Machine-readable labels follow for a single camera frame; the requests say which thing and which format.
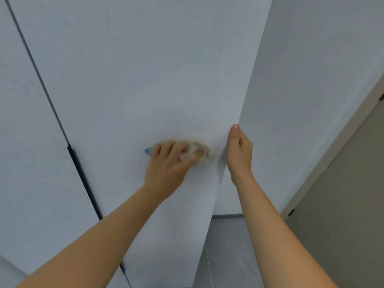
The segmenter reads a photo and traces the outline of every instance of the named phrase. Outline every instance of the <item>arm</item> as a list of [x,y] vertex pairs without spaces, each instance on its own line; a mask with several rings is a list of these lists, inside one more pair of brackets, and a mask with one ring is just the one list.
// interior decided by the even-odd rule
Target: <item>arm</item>
[[144,223],[203,155],[198,151],[180,162],[178,157],[187,148],[187,142],[155,145],[143,187],[17,288],[106,287]]
[[265,287],[336,285],[285,224],[251,171],[252,143],[235,124],[228,169],[235,184]]

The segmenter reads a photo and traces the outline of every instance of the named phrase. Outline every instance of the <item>white panel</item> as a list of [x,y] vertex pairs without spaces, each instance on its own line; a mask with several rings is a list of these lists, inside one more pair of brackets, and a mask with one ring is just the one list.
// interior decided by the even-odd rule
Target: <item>white panel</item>
[[[222,152],[271,0],[11,0],[104,214],[143,183],[144,149]],[[225,163],[189,173],[124,262],[133,286],[191,286]]]
[[98,219],[4,0],[0,93],[0,255],[31,274]]
[[[273,0],[239,123],[280,212],[383,74],[383,10],[384,0]],[[242,210],[226,170],[214,214],[231,213]]]

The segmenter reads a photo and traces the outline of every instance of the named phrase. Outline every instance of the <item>white cabinet door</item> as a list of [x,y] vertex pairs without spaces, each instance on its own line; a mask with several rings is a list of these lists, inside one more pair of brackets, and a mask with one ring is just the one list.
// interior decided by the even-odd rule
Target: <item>white cabinet door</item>
[[141,187],[147,147],[203,140],[124,258],[134,287],[191,287],[271,0],[10,0],[104,215]]
[[[98,218],[0,0],[0,256],[26,274]],[[127,287],[119,269],[111,288]]]

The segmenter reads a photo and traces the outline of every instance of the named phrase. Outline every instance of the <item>floor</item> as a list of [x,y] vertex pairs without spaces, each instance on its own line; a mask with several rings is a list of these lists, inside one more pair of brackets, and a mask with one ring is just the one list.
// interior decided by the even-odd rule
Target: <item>floor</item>
[[211,221],[193,288],[264,287],[244,218]]

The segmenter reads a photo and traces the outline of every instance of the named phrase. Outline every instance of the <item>person's right hand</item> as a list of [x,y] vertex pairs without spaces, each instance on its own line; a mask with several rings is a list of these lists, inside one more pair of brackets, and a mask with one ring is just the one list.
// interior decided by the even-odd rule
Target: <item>person's right hand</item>
[[247,139],[240,126],[234,124],[229,132],[227,164],[232,182],[236,186],[254,180],[251,161],[252,142]]

